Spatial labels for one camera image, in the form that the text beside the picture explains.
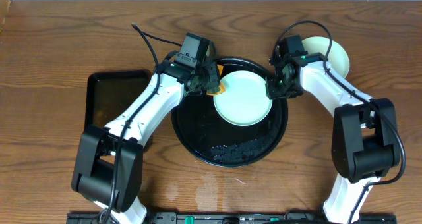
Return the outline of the orange green sponge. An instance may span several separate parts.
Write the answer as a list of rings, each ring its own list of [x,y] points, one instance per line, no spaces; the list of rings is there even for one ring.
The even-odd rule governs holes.
[[[217,65],[217,70],[218,70],[218,79],[219,79],[219,80],[221,80],[221,75],[222,75],[223,69],[224,69],[224,67],[223,67],[222,65]],[[211,89],[208,89],[208,90],[206,91],[206,94],[207,94],[208,96],[216,96],[216,95],[219,95],[219,94],[224,93],[224,92],[225,92],[225,90],[226,90],[226,89],[225,89],[225,87],[224,87],[223,83],[222,83],[222,82],[219,82],[219,84],[218,84],[217,86],[215,86],[215,87],[213,87],[213,88],[211,88]]]

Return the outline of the light green plate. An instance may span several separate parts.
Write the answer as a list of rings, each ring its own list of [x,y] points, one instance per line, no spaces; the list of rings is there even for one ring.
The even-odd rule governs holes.
[[[302,40],[303,47],[309,54],[322,53],[325,54],[330,40],[322,36],[312,36]],[[345,78],[350,69],[350,61],[345,49],[337,42],[332,42],[332,47],[328,54],[328,61],[334,70],[342,77]]]
[[[257,124],[269,114],[272,100],[266,95],[266,82],[258,75],[238,70],[221,79],[225,92],[213,97],[214,107],[225,121],[237,126]]]

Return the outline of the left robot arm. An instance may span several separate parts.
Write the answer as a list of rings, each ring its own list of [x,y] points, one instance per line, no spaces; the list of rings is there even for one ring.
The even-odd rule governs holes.
[[[81,134],[71,188],[101,207],[96,223],[142,223],[138,199],[144,147],[163,118],[191,92],[220,88],[216,49],[188,33],[180,50],[157,62],[149,84],[116,119]]]

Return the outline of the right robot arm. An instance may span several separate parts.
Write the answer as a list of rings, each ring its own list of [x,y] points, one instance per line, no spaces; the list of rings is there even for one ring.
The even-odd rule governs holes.
[[[354,223],[369,191],[403,158],[389,99],[375,99],[352,86],[328,56],[305,49],[299,35],[279,38],[269,58],[275,75],[266,81],[270,99],[308,92],[334,119],[331,156],[337,177],[322,210],[331,223]]]

